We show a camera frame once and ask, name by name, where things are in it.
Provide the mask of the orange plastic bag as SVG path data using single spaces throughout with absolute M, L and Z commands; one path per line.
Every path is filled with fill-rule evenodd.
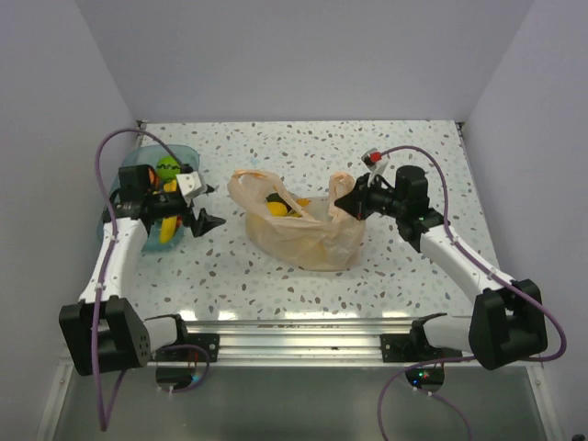
M 250 241 L 267 254 L 310 271 L 342 271 L 359 257 L 366 223 L 338 209 L 334 202 L 348 194 L 356 180 L 337 172 L 329 179 L 325 197 L 310 197 L 302 210 L 298 196 L 280 177 L 259 170 L 237 170 L 227 185 L 229 195 L 245 212 L 244 229 Z M 278 193 L 300 218 L 274 217 L 266 197 Z

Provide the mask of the fake dark avocado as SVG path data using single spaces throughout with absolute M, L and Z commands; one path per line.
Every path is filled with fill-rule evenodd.
M 282 204 L 284 206 L 287 206 L 288 205 L 288 203 L 278 193 L 269 194 L 266 197 L 266 202 L 267 203 L 279 203 L 279 204 Z

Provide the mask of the fake yellow mango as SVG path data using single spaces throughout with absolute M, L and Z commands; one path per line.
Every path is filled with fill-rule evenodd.
M 266 203 L 266 207 L 274 217 L 286 217 L 289 213 L 288 206 L 282 202 L 270 201 Z

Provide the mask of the fake banana bunch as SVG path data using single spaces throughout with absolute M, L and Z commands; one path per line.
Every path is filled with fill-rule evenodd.
M 298 198 L 296 200 L 297 204 L 302 208 L 302 210 L 305 210 L 305 208 L 311 203 L 311 200 L 309 198 Z M 294 209 L 291 209 L 288 212 L 288 215 L 290 217 L 294 217 L 294 218 L 300 218 L 301 214 L 299 212 L 297 212 Z

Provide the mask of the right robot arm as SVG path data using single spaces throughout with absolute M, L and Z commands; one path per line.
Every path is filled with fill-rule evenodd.
M 436 313 L 413 321 L 403 356 L 418 361 L 470 353 L 494 370 L 543 352 L 548 346 L 541 294 L 531 280 L 517 281 L 490 268 L 431 208 L 424 170 L 400 167 L 395 183 L 366 174 L 334 202 L 364 221 L 378 213 L 392 217 L 401 238 L 437 264 L 472 302 L 469 317 Z

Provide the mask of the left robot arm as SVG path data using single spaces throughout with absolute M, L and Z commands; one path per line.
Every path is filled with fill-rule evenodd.
M 96 266 L 75 304 L 62 307 L 59 325 L 73 364 L 82 376 L 142 368 L 155 352 L 170 360 L 191 348 L 184 321 L 177 314 L 143 319 L 128 295 L 149 232 L 166 218 L 178 218 L 196 237 L 224 224 L 224 219 L 195 210 L 194 198 L 212 192 L 198 171 L 183 165 L 173 191 L 161 192 L 147 165 L 119 169 L 119 188 L 102 217 L 103 241 Z

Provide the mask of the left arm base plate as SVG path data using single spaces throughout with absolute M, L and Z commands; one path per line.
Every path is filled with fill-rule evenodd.
M 202 362 L 215 363 L 221 348 L 218 334 L 187 334 L 179 343 L 155 351 L 151 362 Z

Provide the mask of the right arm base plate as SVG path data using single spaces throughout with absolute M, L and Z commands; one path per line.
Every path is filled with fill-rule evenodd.
M 414 320 L 411 328 L 403 334 L 382 334 L 380 350 L 382 361 L 423 362 L 447 357 L 462 357 L 462 352 L 445 347 L 433 347 L 424 334 L 424 325 L 433 319 L 447 317 L 446 313 L 437 313 Z

